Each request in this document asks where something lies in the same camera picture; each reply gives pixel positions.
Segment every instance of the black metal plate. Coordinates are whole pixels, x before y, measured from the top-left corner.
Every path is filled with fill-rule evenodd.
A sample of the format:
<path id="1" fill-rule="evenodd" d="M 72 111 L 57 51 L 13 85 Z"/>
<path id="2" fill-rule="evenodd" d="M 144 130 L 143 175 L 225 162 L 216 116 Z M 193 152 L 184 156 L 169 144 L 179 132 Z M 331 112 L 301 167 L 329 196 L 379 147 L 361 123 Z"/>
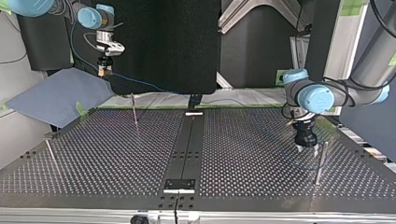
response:
<path id="1" fill-rule="evenodd" d="M 298 152 L 287 122 L 279 109 L 206 110 L 193 209 L 396 212 L 396 175 L 326 119 L 318 119 L 316 133 L 329 141 L 329 153 L 315 186 L 318 157 L 312 150 Z"/>

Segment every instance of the table surface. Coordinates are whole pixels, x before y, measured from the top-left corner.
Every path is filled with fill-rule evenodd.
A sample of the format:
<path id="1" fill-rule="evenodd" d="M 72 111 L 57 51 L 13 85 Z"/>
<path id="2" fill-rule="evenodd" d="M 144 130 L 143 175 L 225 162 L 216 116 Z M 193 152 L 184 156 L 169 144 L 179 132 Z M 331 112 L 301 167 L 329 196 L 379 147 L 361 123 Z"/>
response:
<path id="1" fill-rule="evenodd" d="M 396 175 L 318 118 L 329 142 L 299 153 L 278 108 L 101 109 L 0 171 L 0 207 L 213 212 L 396 213 Z M 165 194 L 169 179 L 193 194 Z"/>

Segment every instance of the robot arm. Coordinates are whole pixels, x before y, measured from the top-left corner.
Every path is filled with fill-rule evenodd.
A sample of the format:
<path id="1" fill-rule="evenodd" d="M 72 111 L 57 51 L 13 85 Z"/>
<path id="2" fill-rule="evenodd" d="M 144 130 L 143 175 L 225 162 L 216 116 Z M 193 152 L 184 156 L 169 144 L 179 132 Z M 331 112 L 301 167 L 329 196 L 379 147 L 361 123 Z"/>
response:
<path id="1" fill-rule="evenodd" d="M 96 8 L 81 4 L 78 0 L 0 0 L 5 2 L 0 9 L 15 12 L 25 17 L 38 17 L 46 13 L 64 16 L 84 27 L 96 30 L 97 48 L 105 55 L 99 58 L 99 76 L 111 73 L 112 56 L 119 56 L 125 47 L 114 41 L 114 8 L 97 5 Z"/>
<path id="2" fill-rule="evenodd" d="M 396 2 L 385 22 L 396 30 Z M 297 131 L 295 143 L 300 147 L 315 147 L 318 139 L 312 129 L 317 114 L 333 106 L 378 104 L 387 99 L 389 83 L 396 73 L 396 38 L 379 27 L 347 80 L 325 82 L 309 80 L 304 69 L 289 71 L 284 76 L 288 105 Z"/>

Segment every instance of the wall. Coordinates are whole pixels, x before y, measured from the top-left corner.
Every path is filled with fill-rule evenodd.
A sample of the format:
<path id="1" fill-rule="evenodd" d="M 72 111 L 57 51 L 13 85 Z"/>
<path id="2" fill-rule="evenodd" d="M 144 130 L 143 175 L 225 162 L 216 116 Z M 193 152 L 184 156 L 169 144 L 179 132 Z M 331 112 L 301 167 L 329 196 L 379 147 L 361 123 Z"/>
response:
<path id="1" fill-rule="evenodd" d="M 15 15 L 7 15 L 19 29 Z M 21 34 L 0 14 L 0 104 L 28 90 L 44 79 L 41 72 L 30 69 L 25 54 Z M 46 123 L 25 117 L 9 109 L 0 108 L 0 169 L 18 158 L 23 152 L 35 147 L 42 141 L 43 134 L 50 131 Z"/>

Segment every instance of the black cable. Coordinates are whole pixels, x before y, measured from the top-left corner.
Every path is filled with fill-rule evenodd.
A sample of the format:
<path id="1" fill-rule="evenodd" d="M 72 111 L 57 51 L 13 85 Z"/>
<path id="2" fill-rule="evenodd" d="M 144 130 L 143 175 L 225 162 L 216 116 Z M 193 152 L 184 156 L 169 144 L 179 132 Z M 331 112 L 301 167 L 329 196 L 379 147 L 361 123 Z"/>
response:
<path id="1" fill-rule="evenodd" d="M 353 90 L 356 90 L 356 91 L 379 91 L 379 90 L 382 90 L 382 89 L 384 89 L 385 87 L 387 87 L 395 78 L 396 78 L 396 76 L 393 75 L 393 77 L 387 82 L 387 84 L 382 85 L 382 86 L 379 86 L 379 87 L 368 87 L 368 86 L 363 86 L 363 85 L 357 83 L 357 82 L 356 82 L 355 80 L 353 80 L 352 78 L 350 78 L 349 80 L 350 80 L 353 84 L 355 84 L 356 86 L 358 86 L 358 87 L 351 86 L 351 85 L 347 85 L 347 86 L 348 86 L 350 89 L 353 89 Z M 335 80 L 335 79 L 332 79 L 332 78 L 329 78 L 329 77 L 324 77 L 323 79 L 324 79 L 324 80 L 330 80 L 330 81 L 332 81 L 332 82 L 341 84 L 341 81 L 340 81 L 340 80 Z"/>
<path id="2" fill-rule="evenodd" d="M 357 87 L 351 87 L 351 86 L 349 86 L 349 88 L 350 88 L 350 89 L 357 90 L 357 91 L 379 91 L 379 90 L 382 90 L 382 89 L 384 89 L 385 87 L 387 87 L 395 78 L 396 78 L 396 75 L 393 75 L 393 77 L 387 82 L 387 84 L 384 84 L 384 85 L 379 86 L 379 87 L 364 86 L 364 85 L 359 84 L 359 83 L 356 82 L 355 80 L 353 80 L 353 78 L 350 78 L 349 80 L 350 80 L 353 84 L 355 84 L 356 86 L 358 86 L 358 88 L 357 88 Z"/>
<path id="3" fill-rule="evenodd" d="M 7 15 L 5 12 L 0 11 L 0 13 L 3 14 L 3 17 L 5 17 L 5 18 L 7 19 L 8 23 L 9 23 L 18 33 L 21 32 L 20 29 L 18 29 L 18 27 L 14 24 L 14 22 L 12 22 L 12 20 L 8 17 L 8 15 Z"/>
<path id="4" fill-rule="evenodd" d="M 376 6 L 376 1 L 375 0 L 370 0 L 370 4 L 372 6 L 374 15 L 376 17 L 376 19 L 378 20 L 379 24 L 382 26 L 382 28 L 384 28 L 384 30 L 390 34 L 391 36 L 393 36 L 393 38 L 396 38 L 396 34 L 391 31 L 388 26 L 385 24 L 384 18 L 381 16 L 381 13 L 378 10 L 378 7 Z"/>
<path id="5" fill-rule="evenodd" d="M 296 24 L 296 35 L 294 36 L 294 47 L 296 49 L 296 60 L 297 60 L 297 67 L 300 68 L 300 59 L 299 59 L 299 55 L 298 55 L 298 48 L 297 48 L 297 36 L 299 35 L 298 32 L 298 25 L 300 23 L 300 19 L 301 19 L 301 14 L 303 12 L 303 6 L 300 6 L 300 11 L 298 13 L 298 17 L 297 17 L 297 24 Z"/>
<path id="6" fill-rule="evenodd" d="M 13 61 L 8 61 L 8 62 L 0 62 L 0 64 L 17 63 L 17 62 L 22 61 L 26 56 L 27 56 L 27 52 L 25 52 L 25 54 L 23 54 L 23 56 L 20 57 L 19 59 L 16 59 L 16 60 L 13 60 Z"/>
<path id="7" fill-rule="evenodd" d="M 342 89 L 341 87 L 339 87 L 339 86 L 337 86 L 337 85 L 332 85 L 332 84 L 330 84 L 329 82 L 319 82 L 319 84 L 322 84 L 322 85 L 325 85 L 325 86 L 330 86 L 330 87 L 333 87 L 333 88 L 335 88 L 335 89 L 341 91 L 341 92 L 346 96 L 346 99 L 345 99 L 343 105 L 346 105 L 346 104 L 347 104 L 347 101 L 350 100 L 351 103 L 352 103 L 352 105 L 351 105 L 350 107 L 356 106 L 356 101 L 355 101 L 355 99 L 353 99 L 353 97 L 349 94 L 348 86 L 347 86 L 347 85 L 345 85 L 346 89 L 344 90 L 344 89 Z"/>

